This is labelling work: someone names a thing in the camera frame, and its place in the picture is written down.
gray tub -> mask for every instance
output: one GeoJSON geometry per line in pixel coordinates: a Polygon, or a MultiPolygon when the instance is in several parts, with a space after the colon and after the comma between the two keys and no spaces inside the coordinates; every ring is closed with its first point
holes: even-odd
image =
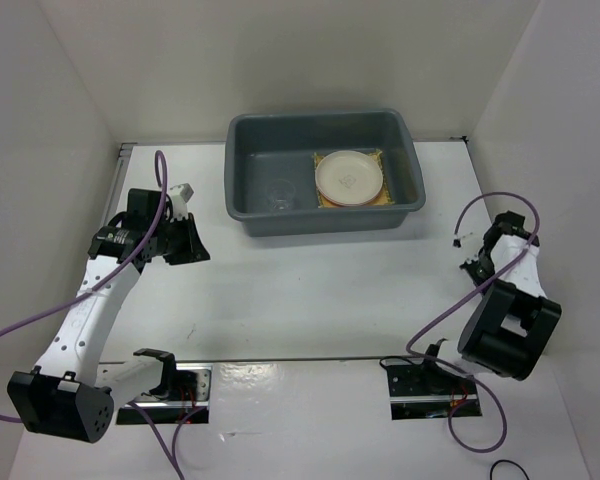
{"type": "Polygon", "coordinates": [[[224,188],[227,212],[253,237],[395,228],[425,202],[411,135],[390,109],[236,117],[224,188]],[[395,204],[319,208],[313,154],[377,149],[395,204]]]}

paper plate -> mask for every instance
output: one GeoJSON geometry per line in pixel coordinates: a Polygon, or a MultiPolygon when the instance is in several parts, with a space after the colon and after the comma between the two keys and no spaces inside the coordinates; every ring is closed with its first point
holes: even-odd
{"type": "Polygon", "coordinates": [[[327,155],[316,167],[316,186],[337,205],[369,203],[382,190],[382,170],[375,160],[360,152],[342,150],[327,155]]]}

purple cable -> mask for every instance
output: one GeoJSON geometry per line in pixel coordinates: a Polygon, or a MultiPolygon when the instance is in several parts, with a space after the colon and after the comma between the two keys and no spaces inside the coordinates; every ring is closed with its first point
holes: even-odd
{"type": "Polygon", "coordinates": [[[178,465],[178,458],[176,457],[176,443],[178,442],[178,434],[180,433],[180,429],[182,428],[183,425],[185,425],[187,423],[187,420],[189,420],[196,413],[198,413],[202,410],[204,410],[204,407],[196,407],[193,410],[191,410],[189,413],[187,413],[183,417],[183,419],[178,422],[176,431],[173,432],[173,438],[171,439],[171,456],[173,457],[173,461],[176,463],[178,468],[180,468],[180,465],[178,465]]]}
{"type": "Polygon", "coordinates": [[[166,443],[164,443],[164,439],[162,438],[162,435],[160,435],[160,432],[158,431],[158,427],[156,427],[156,424],[153,423],[153,420],[151,420],[151,417],[149,416],[149,414],[147,412],[145,412],[142,408],[140,408],[136,404],[136,402],[129,402],[127,405],[129,405],[136,412],[138,412],[142,416],[142,418],[144,418],[144,421],[147,422],[149,427],[151,427],[153,434],[156,436],[156,439],[158,440],[158,443],[160,444],[160,448],[162,448],[162,451],[164,452],[165,456],[169,460],[169,463],[171,463],[171,465],[173,466],[173,469],[178,474],[178,478],[180,480],[184,480],[184,475],[182,473],[182,470],[180,470],[180,467],[178,466],[178,462],[176,462],[175,458],[173,456],[171,456],[171,453],[169,453],[169,449],[167,448],[166,443]]]}
{"type": "MultiPolygon", "coordinates": [[[[155,232],[156,228],[158,227],[158,223],[160,222],[160,219],[162,218],[162,214],[164,213],[164,207],[165,207],[166,199],[167,199],[167,160],[164,158],[164,153],[162,153],[161,150],[156,151],[155,170],[156,170],[156,181],[158,182],[158,186],[161,188],[160,203],[158,203],[158,210],[156,211],[155,217],[153,217],[153,222],[151,222],[151,225],[149,226],[149,230],[147,230],[147,233],[145,234],[144,238],[140,241],[138,246],[133,250],[133,252],[131,252],[131,255],[129,255],[109,275],[107,275],[102,280],[100,280],[100,282],[96,283],[90,291],[83,293],[82,295],[79,295],[76,298],[69,300],[68,302],[65,302],[61,305],[50,308],[49,310],[45,310],[44,312],[38,313],[29,318],[25,318],[24,320],[21,320],[20,322],[14,323],[13,325],[10,325],[10,326],[0,330],[0,338],[4,337],[8,333],[18,330],[19,328],[26,327],[27,325],[37,322],[38,320],[42,320],[43,318],[46,318],[55,313],[61,312],[62,310],[66,310],[67,308],[70,308],[70,307],[74,306],[75,304],[80,303],[83,300],[89,298],[93,294],[93,292],[97,292],[102,287],[104,287],[107,283],[109,283],[111,281],[111,279],[113,279],[113,277],[118,275],[127,265],[129,265],[138,256],[138,254],[140,252],[142,252],[142,250],[147,245],[147,243],[149,243],[149,240],[151,239],[153,232],[155,232]],[[159,167],[162,168],[162,179],[160,178],[159,167]]],[[[0,420],[2,420],[3,422],[10,422],[10,423],[22,423],[22,421],[18,417],[9,417],[7,415],[2,415],[2,414],[0,414],[0,420]]]]}
{"type": "Polygon", "coordinates": [[[481,293],[481,292],[485,291],[487,288],[489,288],[489,286],[491,286],[491,284],[493,282],[495,282],[496,279],[498,279],[504,273],[506,273],[507,271],[509,271],[510,269],[512,269],[527,254],[529,246],[531,246],[531,244],[533,243],[533,241],[538,236],[538,230],[540,229],[540,214],[538,213],[538,210],[536,209],[536,207],[529,200],[527,200],[526,198],[524,198],[521,195],[518,195],[516,193],[511,193],[511,192],[491,192],[491,193],[485,193],[485,194],[480,195],[480,196],[474,198],[473,200],[471,200],[471,202],[469,202],[469,204],[466,207],[464,207],[464,210],[462,210],[462,213],[460,214],[460,217],[458,218],[458,221],[456,223],[456,228],[455,228],[455,230],[453,232],[454,235],[458,234],[458,230],[460,229],[460,224],[462,223],[462,219],[464,218],[464,216],[467,213],[467,211],[469,210],[469,208],[471,208],[473,206],[473,204],[475,204],[478,200],[482,200],[482,199],[487,198],[487,197],[495,197],[495,196],[504,196],[504,197],[513,197],[513,198],[516,198],[516,199],[520,200],[521,202],[523,202],[524,204],[526,204],[531,209],[531,212],[533,213],[533,216],[535,218],[535,226],[533,228],[533,232],[531,232],[531,235],[529,236],[529,239],[527,240],[527,244],[526,244],[525,249],[522,252],[520,252],[520,254],[516,258],[514,258],[511,262],[509,262],[507,265],[505,265],[501,270],[499,270],[496,273],[494,273],[492,277],[490,277],[484,283],[482,283],[481,285],[479,285],[478,287],[476,287],[473,291],[471,291],[469,294],[467,294],[465,297],[463,297],[458,303],[456,303],[455,305],[453,305],[452,307],[450,307],[449,309],[447,309],[446,311],[444,311],[443,313],[441,313],[440,315],[438,315],[435,319],[433,319],[427,325],[425,325],[418,333],[416,333],[413,336],[413,338],[411,340],[409,340],[409,343],[407,343],[407,346],[406,346],[407,352],[410,355],[413,355],[413,356],[418,357],[418,358],[423,358],[423,359],[426,359],[426,360],[431,360],[431,361],[440,363],[442,365],[445,365],[446,367],[449,367],[449,368],[455,370],[456,372],[458,372],[458,373],[460,373],[462,375],[465,375],[467,377],[471,377],[471,380],[473,382],[475,382],[476,385],[480,385],[489,394],[489,396],[491,398],[493,398],[493,401],[496,404],[496,407],[498,408],[498,412],[500,413],[500,417],[502,418],[502,435],[500,436],[500,438],[498,439],[498,441],[494,445],[492,445],[491,447],[487,447],[487,448],[475,448],[475,447],[472,447],[472,446],[467,445],[466,443],[464,443],[462,440],[460,440],[460,437],[458,437],[458,435],[456,434],[456,432],[455,432],[455,430],[453,428],[453,421],[452,421],[453,415],[456,413],[456,411],[459,408],[462,408],[462,406],[464,404],[461,403],[459,405],[456,405],[454,408],[451,409],[451,412],[449,412],[449,417],[447,418],[447,422],[449,424],[449,431],[451,432],[451,436],[462,447],[464,447],[467,450],[469,450],[471,452],[474,452],[474,453],[491,453],[491,452],[494,452],[495,450],[497,450],[498,448],[500,448],[502,446],[502,444],[504,443],[505,439],[507,438],[507,430],[508,430],[507,417],[506,417],[506,415],[504,413],[504,408],[502,407],[502,403],[500,402],[500,400],[498,399],[498,397],[496,396],[496,394],[489,387],[487,387],[482,381],[476,379],[475,377],[473,377],[472,375],[470,375],[468,372],[466,372],[462,368],[460,368],[460,367],[458,367],[458,366],[456,366],[456,365],[454,365],[454,364],[452,364],[450,362],[442,360],[442,359],[440,359],[438,357],[434,357],[434,356],[431,356],[431,355],[426,355],[424,353],[417,352],[417,351],[413,350],[413,345],[418,340],[420,340],[424,335],[426,335],[429,331],[431,331],[437,325],[439,325],[440,323],[442,323],[447,317],[449,317],[450,315],[452,315],[453,313],[455,313],[456,311],[458,311],[460,308],[462,308],[473,297],[475,297],[479,293],[481,293]]]}

